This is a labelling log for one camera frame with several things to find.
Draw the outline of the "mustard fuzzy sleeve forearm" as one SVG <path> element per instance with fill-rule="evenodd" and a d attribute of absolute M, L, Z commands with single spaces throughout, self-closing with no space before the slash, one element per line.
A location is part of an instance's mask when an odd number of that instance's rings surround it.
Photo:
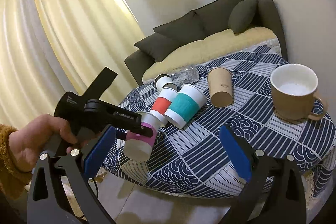
<path fill-rule="evenodd" d="M 0 125 L 0 184 L 1 192 L 8 198 L 13 200 L 20 197 L 25 186 L 32 179 L 31 172 L 21 172 L 15 166 L 10 156 L 9 135 L 17 129 L 5 124 Z"/>

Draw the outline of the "person's left hand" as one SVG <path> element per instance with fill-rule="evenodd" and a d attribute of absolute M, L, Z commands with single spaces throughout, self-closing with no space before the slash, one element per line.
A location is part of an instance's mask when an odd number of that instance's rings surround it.
<path fill-rule="evenodd" d="M 70 124 L 50 114 L 43 114 L 24 128 L 12 132 L 8 138 L 8 145 L 10 156 L 17 169 L 24 173 L 32 171 L 40 153 L 53 135 L 60 136 L 70 144 L 77 143 Z"/>

